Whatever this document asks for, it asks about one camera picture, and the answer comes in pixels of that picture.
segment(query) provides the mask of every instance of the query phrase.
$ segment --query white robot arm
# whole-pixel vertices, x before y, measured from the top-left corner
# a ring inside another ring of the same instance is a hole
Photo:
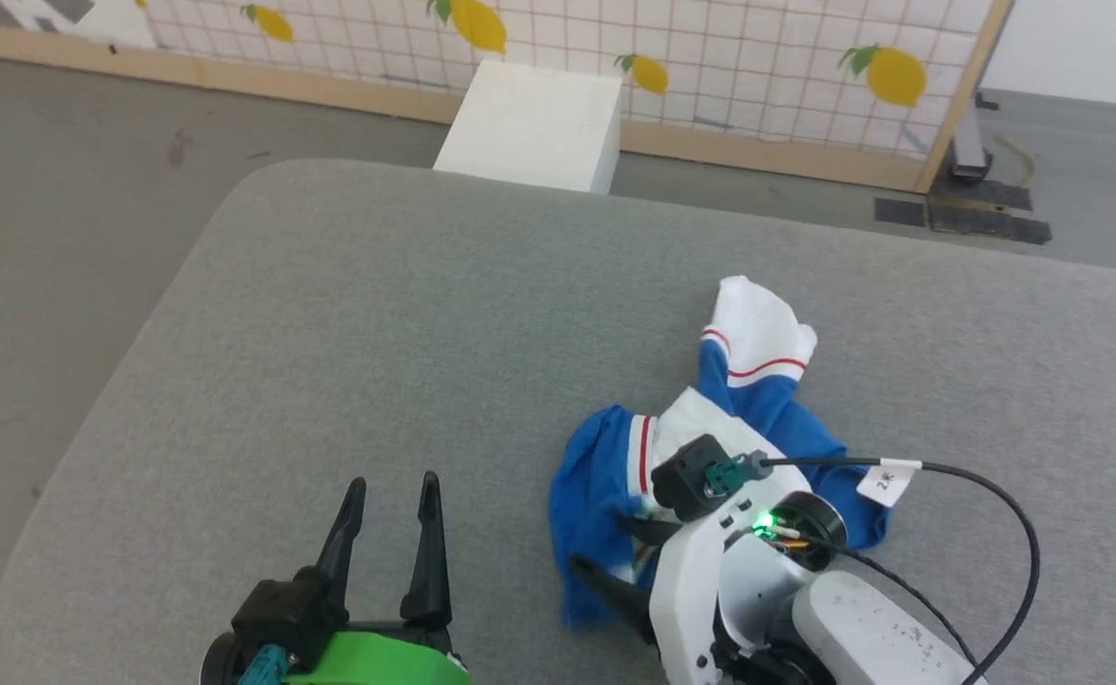
[[[706,471],[711,481],[721,475],[713,464],[724,459],[714,437],[702,435],[653,472],[656,500],[684,523],[655,523],[666,527],[666,541],[652,590],[585,559],[575,565],[658,647],[671,685],[718,685],[728,677],[748,685],[964,682],[972,666],[947,643],[862,578],[828,571],[831,547],[845,546],[844,523],[817,494],[791,490],[796,479],[771,476],[793,467],[757,470],[739,456],[727,460],[749,479],[718,494],[722,489],[706,485]],[[639,534],[641,524],[627,525]]]
[[[766,485],[745,482],[663,546],[648,609],[672,685],[964,681],[971,664],[867,581],[758,534],[758,518],[773,512],[831,511],[815,494]]]

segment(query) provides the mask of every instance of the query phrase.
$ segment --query wooden frame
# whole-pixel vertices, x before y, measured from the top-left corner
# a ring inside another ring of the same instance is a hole
[[[968,61],[959,90],[952,97],[947,117],[926,161],[806,143],[766,143],[743,136],[629,120],[623,122],[622,148],[644,155],[806,175],[924,194],[931,190],[942,160],[949,152],[954,129],[966,107],[971,107],[972,93],[977,89],[1013,1],[993,0],[992,9],[978,37],[975,51]],[[378,86],[271,67],[202,60],[167,51],[113,48],[109,45],[89,42],[78,36],[36,33],[4,27],[0,27],[0,57],[436,123],[452,123],[456,109],[461,107],[461,97],[456,95],[411,87]]]

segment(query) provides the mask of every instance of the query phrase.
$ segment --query black cable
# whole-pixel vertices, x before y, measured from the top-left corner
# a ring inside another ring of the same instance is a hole
[[[846,464],[883,465],[879,460],[857,459],[857,456],[844,460],[759,460],[757,465],[759,467],[766,467],[766,465],[827,465],[827,467],[833,467],[833,465]],[[1001,490],[1001,486],[998,486],[995,482],[972,473],[968,469],[953,467],[953,465],[935,462],[921,462],[920,464],[922,464],[922,471],[963,477],[965,481],[975,482],[975,484],[989,490],[990,493],[997,494],[1014,512],[1019,523],[1022,523],[1022,530],[1027,533],[1027,542],[1031,551],[1031,568],[1028,571],[1027,591],[1022,595],[1022,601],[1019,604],[1018,611],[1014,611],[1014,619],[1010,620],[1010,627],[1006,629],[1001,638],[998,638],[997,645],[993,645],[993,649],[990,649],[989,654],[984,655],[983,659],[980,659],[980,664],[977,664],[971,675],[968,675],[963,681],[963,685],[974,685],[975,682],[980,681],[981,676],[984,676],[984,672],[988,672],[989,667],[993,666],[998,657],[1001,657],[1006,647],[1010,646],[1010,641],[1014,640],[1014,635],[1018,634],[1019,628],[1022,628],[1022,621],[1027,620],[1028,611],[1031,611],[1031,602],[1036,601],[1036,589],[1040,585],[1040,538],[1037,537],[1036,525],[1031,524],[1031,519],[1027,517],[1027,512],[1022,511],[1022,508],[1019,506],[1013,495],[1007,493],[1006,490]]]
[[[849,550],[847,547],[833,546],[831,542],[828,542],[827,540],[820,540],[818,538],[804,538],[804,540],[809,542],[810,546],[812,547],[822,547],[822,549],[831,550],[835,551],[837,554],[841,554],[843,557],[848,557],[849,559],[856,560],[856,562],[866,566],[866,568],[872,569],[872,571],[878,572],[884,578],[887,578],[887,580],[892,580],[896,585],[899,585],[901,588],[904,588],[906,592],[908,592],[914,598],[916,598],[917,601],[923,604],[923,606],[925,606],[927,610],[931,610],[931,612],[934,615],[934,618],[939,619],[939,623],[942,624],[942,627],[945,628],[945,631],[950,633],[951,637],[954,637],[954,641],[958,643],[959,649],[963,650],[963,656],[964,658],[968,659],[968,663],[970,663],[971,666],[977,666],[975,656],[972,655],[971,649],[968,649],[968,643],[963,641],[962,635],[959,635],[959,631],[954,629],[954,625],[952,625],[951,621],[947,620],[947,618],[945,618],[945,616],[942,616],[942,611],[940,611],[939,608],[934,606],[934,602],[931,602],[931,599],[929,599],[926,595],[920,594],[917,588],[913,588],[913,586],[908,585],[908,582],[906,582],[904,578],[896,576],[895,572],[888,571],[887,568],[884,568],[883,565],[876,562],[876,560],[874,559],[870,559],[870,557],[860,554],[858,552],[855,552],[854,550]]]

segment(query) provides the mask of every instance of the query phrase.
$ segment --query gray carpet floor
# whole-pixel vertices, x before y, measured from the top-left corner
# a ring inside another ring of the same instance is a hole
[[[1116,268],[1116,109],[1000,99],[1008,106],[984,133],[1039,158],[1036,216],[1056,235],[1045,248],[877,223],[867,187],[674,160],[624,155],[613,192]],[[444,133],[0,61],[0,572],[100,387],[237,182],[300,157],[430,167]],[[993,148],[995,177],[1021,177],[1018,157]]]

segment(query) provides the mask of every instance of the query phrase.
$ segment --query grid-patterned wall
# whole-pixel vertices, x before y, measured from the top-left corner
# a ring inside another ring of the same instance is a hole
[[[147,0],[147,13],[171,50],[450,93],[465,90],[485,58],[591,74],[631,66],[631,119],[920,158],[991,4],[436,0],[427,12],[427,0],[258,0],[252,9]],[[886,54],[872,51],[855,74],[846,52],[872,45]],[[894,99],[893,87],[904,95]]]

